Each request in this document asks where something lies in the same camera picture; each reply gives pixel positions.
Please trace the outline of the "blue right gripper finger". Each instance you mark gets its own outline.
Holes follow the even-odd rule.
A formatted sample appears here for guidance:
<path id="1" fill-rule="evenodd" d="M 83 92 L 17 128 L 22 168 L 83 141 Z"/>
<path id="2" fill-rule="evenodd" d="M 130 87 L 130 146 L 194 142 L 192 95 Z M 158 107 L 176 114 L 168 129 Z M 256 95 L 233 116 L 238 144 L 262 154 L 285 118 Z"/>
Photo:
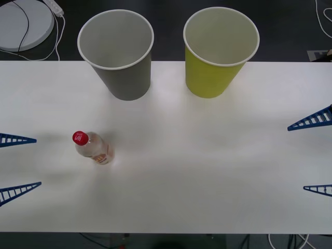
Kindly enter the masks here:
<path id="1" fill-rule="evenodd" d="M 309 192 L 317 193 L 319 195 L 332 196 L 332 184 L 329 185 L 310 185 L 303 186 L 303 189 Z"/>
<path id="2" fill-rule="evenodd" d="M 331 126 L 331 105 L 287 127 L 288 131 Z"/>

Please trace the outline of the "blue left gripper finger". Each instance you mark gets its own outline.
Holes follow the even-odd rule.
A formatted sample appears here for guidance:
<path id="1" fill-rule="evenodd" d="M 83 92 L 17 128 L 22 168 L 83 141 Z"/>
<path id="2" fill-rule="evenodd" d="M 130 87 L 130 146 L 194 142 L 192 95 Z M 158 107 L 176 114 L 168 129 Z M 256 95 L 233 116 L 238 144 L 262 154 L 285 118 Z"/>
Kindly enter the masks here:
<path id="1" fill-rule="evenodd" d="M 12 134 L 0 134 L 0 148 L 37 143 L 36 139 Z"/>
<path id="2" fill-rule="evenodd" d="M 41 182 L 1 188 L 1 206 L 41 186 Z"/>

